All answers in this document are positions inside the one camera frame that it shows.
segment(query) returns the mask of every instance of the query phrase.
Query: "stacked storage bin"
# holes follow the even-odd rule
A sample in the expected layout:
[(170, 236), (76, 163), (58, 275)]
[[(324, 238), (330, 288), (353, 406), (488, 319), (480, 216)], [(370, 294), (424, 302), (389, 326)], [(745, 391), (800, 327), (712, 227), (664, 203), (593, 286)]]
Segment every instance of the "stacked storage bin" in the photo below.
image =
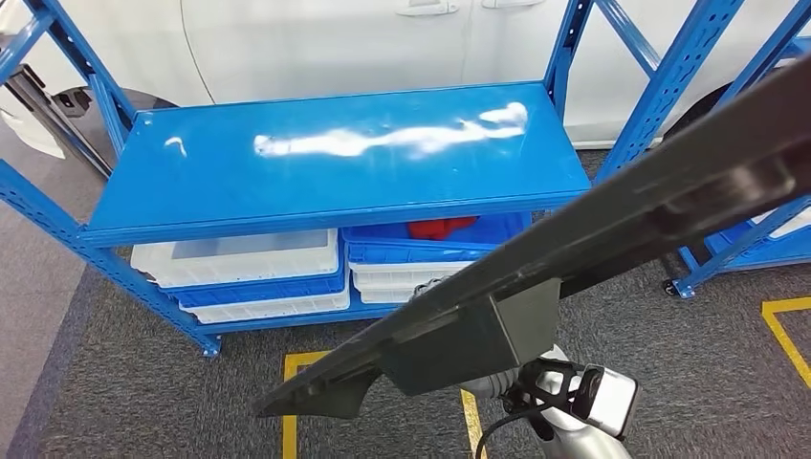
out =
[(404, 303), (414, 288), (453, 275), (532, 223), (530, 212), (485, 215), (441, 241), (413, 239), (406, 223), (341, 230), (361, 302)]
[(133, 247), (131, 264), (201, 323), (349, 307), (337, 229), (144, 244)]

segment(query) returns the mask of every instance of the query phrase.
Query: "shelf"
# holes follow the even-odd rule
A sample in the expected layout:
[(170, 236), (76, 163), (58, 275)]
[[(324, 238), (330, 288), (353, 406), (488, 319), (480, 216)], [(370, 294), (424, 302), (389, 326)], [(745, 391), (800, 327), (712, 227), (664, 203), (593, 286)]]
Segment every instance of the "shelf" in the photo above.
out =
[(139, 112), (107, 247), (557, 208), (590, 187), (541, 82)]
[(366, 320), (381, 318), (400, 307), (399, 304), (363, 304), (361, 294), (350, 287), (349, 309), (343, 311), (330, 311), (325, 313), (304, 314), (300, 316), (285, 316), (260, 318), (256, 320), (241, 320), (238, 322), (211, 323), (198, 325), (196, 331), (206, 335), (218, 335), (231, 332), (246, 332), (249, 330), (263, 330), (268, 328), (297, 327), (301, 325), (315, 325), (318, 323), (342, 322), (347, 320)]
[[(726, 229), (724, 234), (716, 233), (704, 239), (704, 245), (715, 256), (730, 246), (742, 232), (740, 228)], [(695, 255), (686, 248), (679, 250), (690, 270), (695, 270), (699, 263)], [(811, 262), (811, 227), (799, 229), (777, 240), (767, 239), (746, 250), (745, 254), (719, 269), (720, 273), (732, 271), (756, 270), (775, 266), (794, 265)]]

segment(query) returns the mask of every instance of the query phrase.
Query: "car door handle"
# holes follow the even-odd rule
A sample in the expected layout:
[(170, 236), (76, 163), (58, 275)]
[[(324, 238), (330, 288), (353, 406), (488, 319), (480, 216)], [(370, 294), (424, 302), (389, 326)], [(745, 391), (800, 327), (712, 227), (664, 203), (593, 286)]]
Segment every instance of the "car door handle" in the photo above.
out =
[(545, 0), (482, 0), (482, 7), (488, 10), (500, 10), (512, 7), (531, 7)]
[(401, 16), (438, 16), (459, 11), (455, 0), (403, 0), (394, 12)]

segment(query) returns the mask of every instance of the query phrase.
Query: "yellow floor tape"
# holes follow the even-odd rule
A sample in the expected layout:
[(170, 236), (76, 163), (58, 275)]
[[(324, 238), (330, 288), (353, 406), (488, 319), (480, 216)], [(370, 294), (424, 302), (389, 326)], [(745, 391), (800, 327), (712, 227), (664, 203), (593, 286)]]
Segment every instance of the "yellow floor tape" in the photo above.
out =
[[(295, 376), (299, 367), (311, 365), (326, 356), (327, 353), (329, 351), (288, 354), (284, 358), (284, 381)], [(465, 424), (468, 428), (468, 438), (471, 441), (471, 452), (475, 452), (481, 438), (481, 421), (479, 421), (476, 398), (465, 390), (462, 391), (462, 407), (465, 410)], [(283, 416), (281, 420), (281, 457), (282, 459), (296, 459), (297, 454), (296, 416)], [(482, 451), (482, 458), (487, 459), (486, 450)]]
[(788, 313), (805, 309), (811, 309), (811, 296), (783, 299), (781, 301), (764, 301), (761, 313), (763, 314), (763, 319), (766, 320), (766, 324), (769, 325), (769, 328), (772, 329), (772, 333), (775, 334), (775, 338), (778, 339), (783, 351), (788, 355), (789, 360), (794, 364), (798, 373), (800, 373), (800, 376), (805, 381), (805, 385), (811, 387), (811, 370), (808, 369), (808, 363), (802, 358), (800, 351), (797, 350), (797, 346), (794, 345), (788, 337), (788, 334), (785, 333), (785, 329), (780, 325), (778, 317), (776, 316), (776, 313)]

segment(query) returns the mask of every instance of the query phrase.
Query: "red object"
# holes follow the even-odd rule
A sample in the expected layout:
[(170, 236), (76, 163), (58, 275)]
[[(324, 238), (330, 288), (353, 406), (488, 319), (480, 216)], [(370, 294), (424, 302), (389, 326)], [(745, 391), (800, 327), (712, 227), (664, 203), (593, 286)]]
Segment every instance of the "red object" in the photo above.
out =
[(479, 217), (443, 218), (440, 220), (425, 220), (408, 224), (408, 235), (413, 239), (430, 239), (442, 241), (454, 231), (469, 227), (476, 223)]

